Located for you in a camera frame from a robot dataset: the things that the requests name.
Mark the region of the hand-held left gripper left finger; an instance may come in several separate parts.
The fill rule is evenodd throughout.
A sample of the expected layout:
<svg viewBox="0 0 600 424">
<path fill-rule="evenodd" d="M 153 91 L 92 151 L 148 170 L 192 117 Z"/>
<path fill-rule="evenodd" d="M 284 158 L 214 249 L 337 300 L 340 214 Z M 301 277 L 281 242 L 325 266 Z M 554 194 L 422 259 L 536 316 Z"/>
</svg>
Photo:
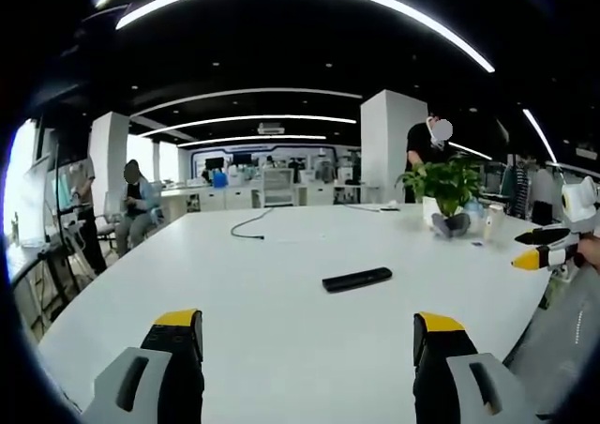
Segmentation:
<svg viewBox="0 0 600 424">
<path fill-rule="evenodd" d="M 139 347 L 126 348 L 94 382 L 84 423 L 200 423 L 203 314 L 163 314 Z"/>
</svg>

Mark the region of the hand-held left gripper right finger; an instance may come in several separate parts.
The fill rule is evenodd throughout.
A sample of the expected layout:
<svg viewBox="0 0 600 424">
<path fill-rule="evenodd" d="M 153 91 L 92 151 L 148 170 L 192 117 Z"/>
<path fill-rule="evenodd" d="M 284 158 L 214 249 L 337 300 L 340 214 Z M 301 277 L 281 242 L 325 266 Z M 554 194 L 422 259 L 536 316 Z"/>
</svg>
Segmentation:
<svg viewBox="0 0 600 424">
<path fill-rule="evenodd" d="M 413 367 L 418 423 L 537 421 L 519 380 L 494 355 L 478 352 L 450 317 L 413 316 Z"/>
</svg>

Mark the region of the person's right hand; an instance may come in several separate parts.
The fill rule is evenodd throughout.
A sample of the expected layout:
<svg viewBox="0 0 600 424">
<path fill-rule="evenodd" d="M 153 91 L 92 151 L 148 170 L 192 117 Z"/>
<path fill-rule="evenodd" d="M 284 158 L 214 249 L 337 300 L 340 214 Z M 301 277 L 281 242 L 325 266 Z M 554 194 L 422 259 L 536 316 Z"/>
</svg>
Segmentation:
<svg viewBox="0 0 600 424">
<path fill-rule="evenodd" d="M 581 238 L 577 244 L 577 252 L 597 272 L 600 271 L 600 238 L 588 235 Z"/>
</svg>

